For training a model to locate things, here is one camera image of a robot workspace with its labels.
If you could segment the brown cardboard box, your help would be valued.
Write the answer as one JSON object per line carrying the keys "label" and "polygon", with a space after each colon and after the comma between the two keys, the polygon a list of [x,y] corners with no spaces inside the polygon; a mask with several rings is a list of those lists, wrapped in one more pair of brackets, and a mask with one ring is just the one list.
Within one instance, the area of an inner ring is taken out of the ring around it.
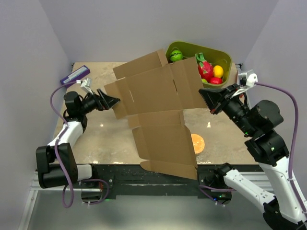
{"label": "brown cardboard box", "polygon": [[197,179],[197,161],[184,110],[205,108],[194,57],[169,63],[157,50],[113,69],[116,80],[105,85],[120,101],[117,119],[127,118],[141,167],[147,171]]}

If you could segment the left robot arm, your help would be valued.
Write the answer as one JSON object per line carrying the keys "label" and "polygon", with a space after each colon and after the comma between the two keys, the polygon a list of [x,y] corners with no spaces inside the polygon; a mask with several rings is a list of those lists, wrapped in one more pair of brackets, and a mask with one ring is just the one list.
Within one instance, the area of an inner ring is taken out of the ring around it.
{"label": "left robot arm", "polygon": [[89,188],[99,184],[99,176],[93,172],[92,166],[78,165],[72,152],[72,147],[86,130],[86,115],[93,110],[109,110],[120,102],[119,98],[100,89],[97,92],[89,92],[84,98],[75,91],[64,95],[63,128],[50,143],[38,147],[35,153],[38,181],[42,188],[74,184],[81,180]]}

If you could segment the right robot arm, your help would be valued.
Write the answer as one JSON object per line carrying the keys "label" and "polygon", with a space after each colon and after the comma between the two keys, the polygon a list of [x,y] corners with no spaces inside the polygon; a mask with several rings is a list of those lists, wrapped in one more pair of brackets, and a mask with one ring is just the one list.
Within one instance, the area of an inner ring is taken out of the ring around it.
{"label": "right robot arm", "polygon": [[248,138],[247,150],[264,171],[273,192],[260,188],[229,163],[214,169],[209,182],[217,186],[216,191],[239,192],[260,210],[271,229],[305,230],[307,201],[295,180],[291,153],[274,130],[283,122],[278,105],[262,100],[249,108],[241,102],[237,84],[223,89],[200,89],[199,93],[211,114],[224,112]]}

